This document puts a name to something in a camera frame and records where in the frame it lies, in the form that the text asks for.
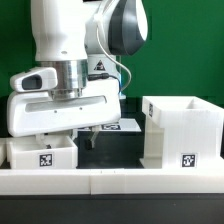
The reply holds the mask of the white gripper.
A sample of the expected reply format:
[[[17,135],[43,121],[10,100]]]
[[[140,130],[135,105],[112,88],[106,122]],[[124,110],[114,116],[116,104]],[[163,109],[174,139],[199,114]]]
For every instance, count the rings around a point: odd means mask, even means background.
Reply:
[[[50,149],[44,133],[91,127],[86,148],[94,149],[100,132],[97,125],[117,122],[121,117],[119,85],[115,79],[90,81],[83,95],[53,101],[47,91],[16,93],[8,98],[7,126],[13,137],[36,135],[43,149]]]

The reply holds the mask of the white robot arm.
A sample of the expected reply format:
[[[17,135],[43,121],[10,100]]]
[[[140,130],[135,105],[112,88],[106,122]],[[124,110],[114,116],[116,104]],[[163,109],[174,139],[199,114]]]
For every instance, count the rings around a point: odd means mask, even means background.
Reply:
[[[117,122],[116,58],[147,39],[142,0],[31,0],[37,66],[10,79],[7,126],[14,137]]]

